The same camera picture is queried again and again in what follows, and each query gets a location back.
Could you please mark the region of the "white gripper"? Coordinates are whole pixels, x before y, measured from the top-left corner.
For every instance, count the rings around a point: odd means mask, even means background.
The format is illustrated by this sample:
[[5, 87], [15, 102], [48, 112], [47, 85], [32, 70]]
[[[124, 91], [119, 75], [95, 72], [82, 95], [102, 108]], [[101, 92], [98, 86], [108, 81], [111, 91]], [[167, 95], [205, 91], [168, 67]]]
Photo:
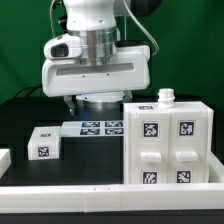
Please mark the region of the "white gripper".
[[74, 115], [75, 103], [68, 95], [140, 90], [150, 83], [147, 45], [118, 48], [109, 62], [102, 65], [81, 65], [78, 62], [80, 45], [75, 48], [75, 58], [53, 58], [50, 50], [54, 46], [49, 41], [44, 47], [43, 91], [49, 97], [65, 96], [71, 115]]

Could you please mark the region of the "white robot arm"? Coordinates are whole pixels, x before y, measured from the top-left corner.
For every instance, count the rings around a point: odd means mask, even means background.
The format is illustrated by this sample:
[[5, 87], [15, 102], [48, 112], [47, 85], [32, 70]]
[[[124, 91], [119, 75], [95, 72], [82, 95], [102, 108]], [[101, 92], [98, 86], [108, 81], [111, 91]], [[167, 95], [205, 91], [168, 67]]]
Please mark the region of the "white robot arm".
[[117, 16], [151, 15], [162, 0], [63, 0], [66, 32], [44, 46], [42, 88], [61, 96], [70, 110], [75, 100], [121, 102], [148, 87], [148, 61], [158, 53], [148, 44], [121, 40]]

